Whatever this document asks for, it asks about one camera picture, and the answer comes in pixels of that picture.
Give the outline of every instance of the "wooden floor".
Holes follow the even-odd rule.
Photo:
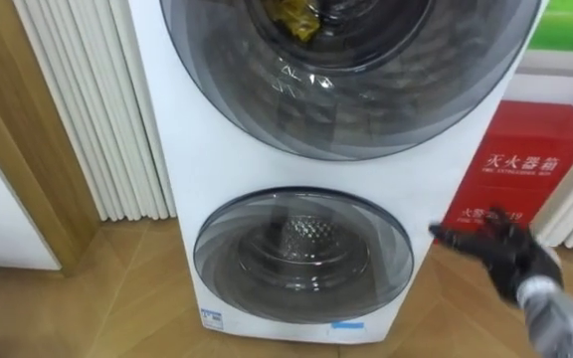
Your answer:
[[[573,252],[562,251],[573,292]],[[334,346],[203,329],[177,224],[107,225],[76,276],[0,270],[0,358],[535,357],[485,273],[432,248],[388,338]]]

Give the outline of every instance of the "washing machine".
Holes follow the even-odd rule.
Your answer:
[[[383,340],[546,1],[129,4],[204,327]]]

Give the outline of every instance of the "black glove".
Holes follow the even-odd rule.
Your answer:
[[[563,286],[559,265],[536,243],[529,229],[511,222],[500,209],[491,209],[485,225],[475,233],[456,232],[441,224],[431,225],[429,230],[440,244],[480,259],[494,288],[507,302],[517,304],[518,287],[535,275],[550,277]]]

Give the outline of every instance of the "glass door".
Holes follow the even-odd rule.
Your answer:
[[[194,252],[198,274],[232,306],[291,323],[328,323],[392,301],[413,272],[401,225],[329,190],[253,193],[216,211]]]
[[[535,0],[161,3],[178,55],[206,98],[257,139],[324,160],[392,154],[455,124],[502,79],[540,6]]]

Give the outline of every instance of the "fire extinguisher box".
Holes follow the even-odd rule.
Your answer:
[[[572,165],[573,106],[503,101],[465,181],[551,193]]]
[[[573,106],[503,101],[444,223],[474,230],[490,206],[529,224],[573,165]]]

